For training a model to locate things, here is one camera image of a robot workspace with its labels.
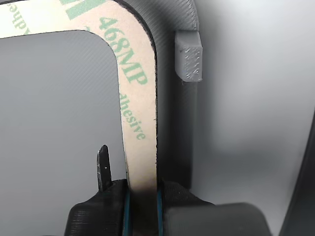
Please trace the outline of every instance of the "gray plastic surface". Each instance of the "gray plastic surface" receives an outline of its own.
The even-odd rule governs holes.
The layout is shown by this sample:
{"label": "gray plastic surface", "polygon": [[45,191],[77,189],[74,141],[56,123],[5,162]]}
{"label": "gray plastic surface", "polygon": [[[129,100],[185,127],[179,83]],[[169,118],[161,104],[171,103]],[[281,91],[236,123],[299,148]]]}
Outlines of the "gray plastic surface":
{"label": "gray plastic surface", "polygon": [[126,177],[115,55],[83,31],[1,39],[0,52],[0,235],[63,235],[97,192],[103,144]]}
{"label": "gray plastic surface", "polygon": [[164,217],[165,236],[271,236],[264,215],[249,204],[174,207]]}
{"label": "gray plastic surface", "polygon": [[198,31],[176,32],[175,70],[185,82],[202,80],[202,45]]}

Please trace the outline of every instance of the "white background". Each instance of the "white background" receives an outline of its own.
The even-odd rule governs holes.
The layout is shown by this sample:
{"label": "white background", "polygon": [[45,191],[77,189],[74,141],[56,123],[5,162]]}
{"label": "white background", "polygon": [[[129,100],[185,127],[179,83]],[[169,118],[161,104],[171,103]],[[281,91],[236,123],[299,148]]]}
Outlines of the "white background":
{"label": "white background", "polygon": [[196,0],[204,46],[193,188],[249,202],[274,235],[314,115],[315,1]]}

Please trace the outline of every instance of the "dark gray plastic piece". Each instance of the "dark gray plastic piece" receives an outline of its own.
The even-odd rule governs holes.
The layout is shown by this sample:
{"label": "dark gray plastic piece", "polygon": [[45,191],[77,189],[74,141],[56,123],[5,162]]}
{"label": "dark gray plastic piece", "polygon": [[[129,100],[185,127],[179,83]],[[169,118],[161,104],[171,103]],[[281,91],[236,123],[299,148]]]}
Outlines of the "dark gray plastic piece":
{"label": "dark gray plastic piece", "polygon": [[264,215],[249,204],[173,207],[164,217],[165,236],[271,236]]}
{"label": "dark gray plastic piece", "polygon": [[202,80],[202,45],[198,31],[176,32],[175,70],[185,82]]}

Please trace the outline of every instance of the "small gray block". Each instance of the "small gray block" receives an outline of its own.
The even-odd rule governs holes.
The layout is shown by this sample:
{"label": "small gray block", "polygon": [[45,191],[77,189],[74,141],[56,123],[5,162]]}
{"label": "small gray block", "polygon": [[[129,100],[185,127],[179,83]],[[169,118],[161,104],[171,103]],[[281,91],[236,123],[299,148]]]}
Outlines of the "small gray block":
{"label": "small gray block", "polygon": [[202,45],[198,31],[176,32],[175,70],[185,82],[202,80]]}

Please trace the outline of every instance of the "gray background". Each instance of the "gray background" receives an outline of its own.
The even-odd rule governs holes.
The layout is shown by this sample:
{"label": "gray background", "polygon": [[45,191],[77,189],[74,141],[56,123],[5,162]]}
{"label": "gray background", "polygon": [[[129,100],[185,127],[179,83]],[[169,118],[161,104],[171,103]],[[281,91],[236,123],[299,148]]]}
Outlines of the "gray background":
{"label": "gray background", "polygon": [[280,231],[315,107],[313,0],[195,0],[204,46],[193,193]]}
{"label": "gray background", "polygon": [[82,31],[1,39],[0,52],[0,235],[61,236],[98,190],[104,144],[126,178],[116,58]]}

